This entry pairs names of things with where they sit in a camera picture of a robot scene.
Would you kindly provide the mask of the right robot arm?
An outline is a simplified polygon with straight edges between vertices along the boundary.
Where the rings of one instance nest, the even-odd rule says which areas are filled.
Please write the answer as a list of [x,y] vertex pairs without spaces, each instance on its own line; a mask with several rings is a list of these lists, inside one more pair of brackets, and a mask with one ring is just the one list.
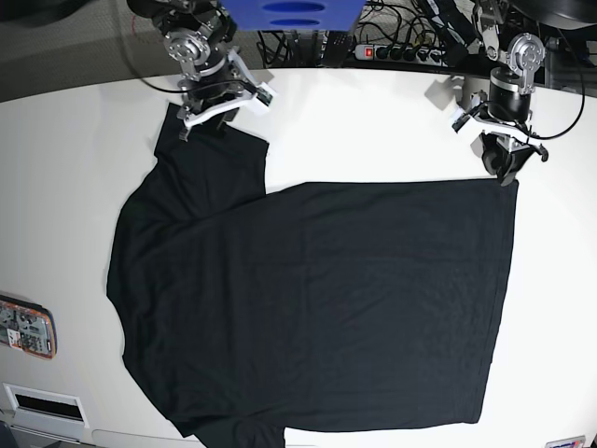
[[182,105],[176,116],[183,123],[179,138],[193,128],[218,129],[246,108],[256,115],[269,111],[276,92],[258,81],[233,47],[237,25],[217,1],[129,1],[133,14],[151,20],[162,36],[168,56],[181,70],[174,90]]

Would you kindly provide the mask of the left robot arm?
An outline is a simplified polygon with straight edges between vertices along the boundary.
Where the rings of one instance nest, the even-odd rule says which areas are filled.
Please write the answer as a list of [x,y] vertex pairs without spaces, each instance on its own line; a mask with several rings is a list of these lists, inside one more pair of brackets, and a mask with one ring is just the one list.
[[535,74],[546,50],[506,1],[477,1],[472,21],[481,49],[497,66],[490,72],[489,90],[472,96],[467,115],[484,126],[479,135],[481,159],[486,171],[505,187],[534,154],[548,159],[530,124]]

